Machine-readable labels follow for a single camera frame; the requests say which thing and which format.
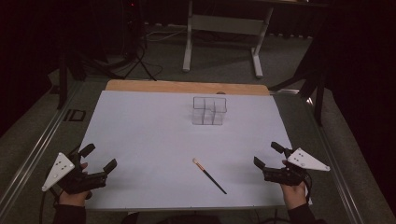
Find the black-handled makeup brush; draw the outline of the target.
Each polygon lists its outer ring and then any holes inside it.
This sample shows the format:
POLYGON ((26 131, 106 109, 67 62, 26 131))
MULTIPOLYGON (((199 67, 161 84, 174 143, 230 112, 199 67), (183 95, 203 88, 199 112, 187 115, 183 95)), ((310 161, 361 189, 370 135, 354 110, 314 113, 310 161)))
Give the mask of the black-handled makeup brush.
POLYGON ((215 180, 215 178, 205 169, 205 167, 198 162, 196 158, 192 159, 192 162, 217 186, 217 188, 224 194, 227 194, 225 189, 215 180))

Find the person's right hand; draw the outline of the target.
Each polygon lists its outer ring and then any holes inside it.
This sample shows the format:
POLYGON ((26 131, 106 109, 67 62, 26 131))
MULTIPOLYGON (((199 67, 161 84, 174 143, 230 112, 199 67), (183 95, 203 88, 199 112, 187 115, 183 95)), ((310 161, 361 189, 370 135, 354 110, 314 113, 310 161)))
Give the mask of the person's right hand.
POLYGON ((305 183, 301 182, 298 186, 280 185, 284 203, 288 210, 297 208, 307 203, 305 198, 305 183))

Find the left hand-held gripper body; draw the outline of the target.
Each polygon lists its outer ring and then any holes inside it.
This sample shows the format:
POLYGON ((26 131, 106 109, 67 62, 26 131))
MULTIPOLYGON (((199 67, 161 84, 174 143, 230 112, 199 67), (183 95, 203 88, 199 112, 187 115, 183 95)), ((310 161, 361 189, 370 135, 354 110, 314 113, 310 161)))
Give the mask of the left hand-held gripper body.
POLYGON ((103 188, 106 185, 108 165, 103 168, 102 172, 85 174, 80 165, 80 159, 86 158, 88 155, 89 152, 68 155, 60 152, 49 170, 41 190, 48 191, 54 185, 58 185, 68 194, 78 194, 83 191, 103 188))

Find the black metal stand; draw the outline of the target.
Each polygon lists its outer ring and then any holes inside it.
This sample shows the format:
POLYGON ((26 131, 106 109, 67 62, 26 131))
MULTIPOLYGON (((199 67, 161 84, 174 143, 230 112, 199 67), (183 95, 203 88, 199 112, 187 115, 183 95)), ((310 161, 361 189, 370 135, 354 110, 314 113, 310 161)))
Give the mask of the black metal stand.
POLYGON ((315 37, 293 77, 269 88, 269 91, 280 91, 293 83, 304 80, 304 84, 298 91, 298 95, 302 99, 307 100, 314 91, 317 93, 314 105, 314 118, 319 126, 322 125, 321 112, 325 80, 328 74, 327 59, 328 57, 322 41, 315 37))

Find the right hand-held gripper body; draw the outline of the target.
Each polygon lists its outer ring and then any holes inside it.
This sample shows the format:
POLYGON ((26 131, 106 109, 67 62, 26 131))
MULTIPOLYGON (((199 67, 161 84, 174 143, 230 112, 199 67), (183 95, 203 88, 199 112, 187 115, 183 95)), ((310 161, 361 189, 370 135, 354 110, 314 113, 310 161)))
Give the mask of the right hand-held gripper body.
POLYGON ((282 154, 286 157, 286 165, 280 169, 265 166, 262 169, 265 181, 298 186, 309 178, 308 170, 324 172, 330 172, 331 170, 330 166, 314 158, 300 147, 297 149, 285 148, 282 154))

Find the person's left hand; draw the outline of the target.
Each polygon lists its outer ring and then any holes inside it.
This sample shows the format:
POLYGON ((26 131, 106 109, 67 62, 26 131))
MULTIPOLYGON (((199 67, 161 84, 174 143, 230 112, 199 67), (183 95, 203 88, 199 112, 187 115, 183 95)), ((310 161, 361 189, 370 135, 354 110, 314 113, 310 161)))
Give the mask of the person's left hand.
POLYGON ((59 196, 59 204, 84 207, 89 194, 89 191, 83 191, 77 194, 68 194, 62 190, 59 196))

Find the metal table frame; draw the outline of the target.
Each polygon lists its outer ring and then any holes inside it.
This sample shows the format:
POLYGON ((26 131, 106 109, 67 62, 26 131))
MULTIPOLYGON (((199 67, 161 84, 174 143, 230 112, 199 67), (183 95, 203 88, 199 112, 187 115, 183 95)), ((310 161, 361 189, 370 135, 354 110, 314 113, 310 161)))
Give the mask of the metal table frame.
POLYGON ((254 35, 257 44, 250 49, 250 55, 256 78, 262 78, 260 51, 267 29, 270 25, 276 7, 302 7, 309 9, 328 8, 330 3, 315 3, 312 0, 225 0, 228 3, 247 1, 264 5, 263 18, 259 20, 246 18, 221 17, 216 15, 201 15, 193 12, 193 0, 189 0, 187 18, 187 42, 182 65, 183 72, 191 70, 192 32, 207 31, 238 35, 254 35))

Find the white paper table cover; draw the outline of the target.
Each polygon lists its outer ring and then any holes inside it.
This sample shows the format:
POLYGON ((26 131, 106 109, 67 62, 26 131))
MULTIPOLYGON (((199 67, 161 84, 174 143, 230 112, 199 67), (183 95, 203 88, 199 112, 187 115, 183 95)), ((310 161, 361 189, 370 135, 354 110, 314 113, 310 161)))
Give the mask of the white paper table cover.
POLYGON ((94 192, 91 210, 212 209, 282 205, 279 185, 253 160, 278 168, 290 146, 271 96, 229 95, 221 125, 193 125, 187 93, 103 91, 82 143, 94 144, 88 170, 117 167, 94 192), (192 162, 196 158, 217 186, 192 162))

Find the metal floor rail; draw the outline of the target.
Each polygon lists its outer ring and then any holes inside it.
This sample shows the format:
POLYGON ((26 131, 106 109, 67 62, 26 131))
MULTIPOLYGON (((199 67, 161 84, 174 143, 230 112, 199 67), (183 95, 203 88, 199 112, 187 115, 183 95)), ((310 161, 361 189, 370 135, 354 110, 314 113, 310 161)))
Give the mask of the metal floor rail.
POLYGON ((0 222, 19 197, 81 86, 80 81, 71 85, 60 109, 58 97, 45 94, 0 138, 0 222))
POLYGON ((291 90, 276 91, 272 96, 291 147, 301 147, 331 167, 330 172, 309 171, 313 179, 311 209, 315 216, 329 224, 365 224, 327 136, 313 115, 311 100, 291 90))

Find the wooden table board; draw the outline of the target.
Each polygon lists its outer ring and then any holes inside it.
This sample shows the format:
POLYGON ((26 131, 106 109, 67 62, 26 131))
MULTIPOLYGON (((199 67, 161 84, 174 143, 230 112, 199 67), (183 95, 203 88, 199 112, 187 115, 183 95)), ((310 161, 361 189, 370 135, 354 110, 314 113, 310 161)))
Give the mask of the wooden table board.
POLYGON ((116 79, 107 82, 106 91, 221 93, 258 96, 268 96, 270 94, 268 88, 264 85, 116 79))

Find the black floor socket frame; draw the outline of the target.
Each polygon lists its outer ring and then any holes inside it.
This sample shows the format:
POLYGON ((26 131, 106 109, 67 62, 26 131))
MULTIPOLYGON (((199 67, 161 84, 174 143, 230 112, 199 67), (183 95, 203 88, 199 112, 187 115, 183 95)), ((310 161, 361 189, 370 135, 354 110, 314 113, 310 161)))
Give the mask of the black floor socket frame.
POLYGON ((68 109, 64 116, 64 121, 83 121, 85 117, 85 110, 68 109))

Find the clear plastic compartment organiser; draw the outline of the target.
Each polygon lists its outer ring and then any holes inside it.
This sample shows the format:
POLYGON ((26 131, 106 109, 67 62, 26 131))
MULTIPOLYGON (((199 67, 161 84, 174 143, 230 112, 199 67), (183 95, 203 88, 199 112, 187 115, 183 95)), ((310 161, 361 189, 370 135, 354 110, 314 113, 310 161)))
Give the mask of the clear plastic compartment organiser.
POLYGON ((220 97, 194 97, 193 125, 221 125, 227 113, 227 100, 220 97))

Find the black tripod stand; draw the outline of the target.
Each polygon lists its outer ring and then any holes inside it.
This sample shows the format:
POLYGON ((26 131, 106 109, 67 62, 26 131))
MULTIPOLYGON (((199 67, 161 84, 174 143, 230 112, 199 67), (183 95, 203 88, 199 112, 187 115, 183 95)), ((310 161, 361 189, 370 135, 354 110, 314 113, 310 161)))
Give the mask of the black tripod stand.
POLYGON ((92 68, 112 79, 125 79, 116 68, 142 63, 144 37, 142 0, 57 0, 59 103, 68 98, 67 76, 86 78, 92 68))

